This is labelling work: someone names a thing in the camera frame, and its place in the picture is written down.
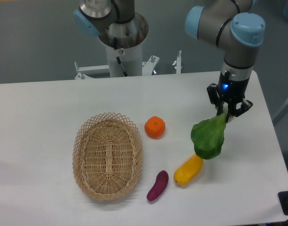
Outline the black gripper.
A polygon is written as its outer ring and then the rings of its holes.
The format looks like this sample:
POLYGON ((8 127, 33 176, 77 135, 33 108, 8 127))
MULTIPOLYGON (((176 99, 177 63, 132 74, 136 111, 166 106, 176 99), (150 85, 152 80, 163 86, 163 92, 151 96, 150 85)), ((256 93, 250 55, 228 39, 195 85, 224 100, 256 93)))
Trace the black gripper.
POLYGON ((215 106, 217 115, 221 115, 223 113, 224 101, 229 101, 228 112, 225 118, 226 123, 228 123, 230 119, 234 117, 241 116, 253 106, 251 101, 245 99, 245 91, 248 85, 248 81, 249 78, 242 81, 228 80, 225 74, 220 73, 218 85, 211 83, 207 87, 209 100, 211 104, 215 106), (239 108, 237 108, 237 103, 240 102, 241 105, 239 108))

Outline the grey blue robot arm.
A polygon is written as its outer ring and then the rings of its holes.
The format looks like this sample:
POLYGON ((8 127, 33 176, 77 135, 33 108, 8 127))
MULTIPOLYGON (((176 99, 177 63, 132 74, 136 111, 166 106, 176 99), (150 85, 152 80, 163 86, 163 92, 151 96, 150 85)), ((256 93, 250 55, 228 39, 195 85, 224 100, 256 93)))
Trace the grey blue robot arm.
MULTIPOLYGON (((226 121, 253 105, 245 98, 245 91, 266 28, 259 15, 249 12, 254 4, 253 0, 218 0, 209 8, 193 7, 185 19, 188 35, 225 52, 219 81, 207 91, 217 114, 226 113, 226 121)), ((135 12, 134 1, 82 0, 73 17, 84 33, 105 46, 112 77, 152 73, 157 61, 142 63, 142 44, 149 27, 135 12)))

